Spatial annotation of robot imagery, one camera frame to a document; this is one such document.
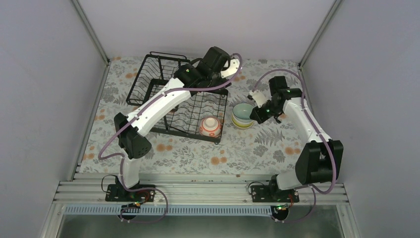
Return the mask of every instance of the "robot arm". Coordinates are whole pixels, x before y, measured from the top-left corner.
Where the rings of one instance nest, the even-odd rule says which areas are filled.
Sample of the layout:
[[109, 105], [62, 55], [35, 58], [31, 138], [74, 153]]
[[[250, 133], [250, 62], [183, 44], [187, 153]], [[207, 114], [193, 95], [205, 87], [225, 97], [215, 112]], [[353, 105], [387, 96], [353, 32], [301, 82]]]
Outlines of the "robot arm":
[[275, 196], [281, 191], [294, 189], [309, 183], [332, 181], [332, 165], [325, 145], [320, 138], [322, 135], [330, 147], [335, 161], [337, 176], [340, 170], [343, 145], [339, 140], [332, 140], [322, 130], [311, 111], [306, 110], [309, 117], [319, 129], [316, 133], [302, 108], [302, 91], [299, 88], [289, 88], [284, 76], [276, 76], [269, 80], [271, 100], [267, 100], [261, 92], [251, 92], [250, 99], [257, 103], [251, 113], [251, 119], [263, 123], [270, 117], [277, 117], [285, 113], [293, 122], [298, 131], [302, 145], [305, 145], [295, 166], [294, 171], [274, 176], [269, 184], [272, 194]]
[[[180, 90], [166, 94], [174, 88], [210, 88], [226, 82], [226, 77], [237, 71], [239, 61], [231, 59], [229, 54], [220, 48], [212, 47], [208, 50], [203, 59], [200, 59], [197, 67], [187, 63], [180, 66], [169, 79], [167, 84], [141, 107], [129, 113], [127, 116], [119, 113], [114, 118], [115, 128], [118, 131], [133, 118], [137, 118], [119, 136], [118, 144], [127, 154], [128, 159], [124, 160], [122, 174], [127, 188], [131, 188], [139, 182], [139, 158], [146, 155], [152, 148], [151, 143], [145, 138], [152, 127], [170, 110], [189, 99], [197, 92]], [[147, 107], [140, 116], [139, 111], [153, 102], [153, 106]]]

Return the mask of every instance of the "white bowl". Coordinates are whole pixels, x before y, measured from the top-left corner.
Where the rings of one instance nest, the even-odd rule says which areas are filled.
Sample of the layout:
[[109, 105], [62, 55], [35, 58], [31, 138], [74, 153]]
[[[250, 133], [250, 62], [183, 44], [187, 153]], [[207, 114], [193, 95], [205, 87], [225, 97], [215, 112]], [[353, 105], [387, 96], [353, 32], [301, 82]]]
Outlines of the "white bowl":
[[205, 117], [200, 122], [200, 134], [210, 137], [218, 137], [222, 131], [222, 123], [216, 117]]

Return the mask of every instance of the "gray wall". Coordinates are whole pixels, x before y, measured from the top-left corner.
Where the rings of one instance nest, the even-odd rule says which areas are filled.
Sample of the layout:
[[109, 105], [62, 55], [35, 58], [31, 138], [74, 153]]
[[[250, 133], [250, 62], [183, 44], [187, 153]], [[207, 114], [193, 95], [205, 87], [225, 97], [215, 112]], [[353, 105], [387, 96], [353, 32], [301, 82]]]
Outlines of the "gray wall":
[[344, 1], [304, 66], [363, 237], [419, 237], [420, 1]]
[[105, 64], [69, 0], [0, 2], [0, 233], [37, 237]]
[[334, 0], [80, 0], [106, 53], [299, 61]]

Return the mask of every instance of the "dish rack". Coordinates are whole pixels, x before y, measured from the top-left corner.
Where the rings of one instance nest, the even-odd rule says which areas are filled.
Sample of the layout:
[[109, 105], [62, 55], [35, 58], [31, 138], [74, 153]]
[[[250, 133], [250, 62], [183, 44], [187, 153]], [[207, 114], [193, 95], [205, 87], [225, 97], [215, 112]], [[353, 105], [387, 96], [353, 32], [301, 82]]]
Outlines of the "dish rack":
[[[139, 68], [126, 102], [129, 105], [141, 106], [166, 85], [181, 65], [189, 62], [187, 57], [183, 55], [150, 52], [145, 56]], [[227, 96], [228, 91], [226, 89], [218, 93], [197, 93], [172, 109], [150, 131], [205, 140], [217, 144], [220, 142], [223, 133]], [[200, 134], [199, 123], [207, 116], [216, 117], [222, 123], [222, 132], [218, 137]]]

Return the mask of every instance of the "table surface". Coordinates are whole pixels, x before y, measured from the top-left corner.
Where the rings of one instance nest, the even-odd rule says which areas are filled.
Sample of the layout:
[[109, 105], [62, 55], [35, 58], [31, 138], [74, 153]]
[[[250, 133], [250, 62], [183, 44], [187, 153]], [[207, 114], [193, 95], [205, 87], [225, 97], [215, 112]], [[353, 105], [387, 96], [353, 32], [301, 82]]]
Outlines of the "table surface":
[[[127, 94], [141, 66], [143, 57], [116, 57], [112, 60], [101, 101], [90, 132], [88, 145], [80, 168], [81, 173], [117, 173], [119, 156], [98, 160], [99, 150], [115, 134], [113, 118], [121, 112], [127, 114], [137, 107], [127, 105]], [[150, 132], [146, 138], [152, 150], [143, 158], [141, 173], [146, 174], [234, 174], [273, 175], [294, 169], [302, 145], [287, 115], [282, 123], [273, 118], [263, 124], [240, 130], [231, 122], [233, 107], [247, 99], [249, 90], [265, 72], [285, 68], [297, 71], [297, 63], [287, 60], [245, 59], [243, 68], [228, 87], [225, 123], [221, 142], [190, 139]], [[258, 89], [269, 97], [268, 80], [276, 75], [286, 76], [289, 87], [301, 88], [292, 75], [276, 72], [267, 76]], [[117, 140], [113, 141], [104, 155], [123, 152]]]

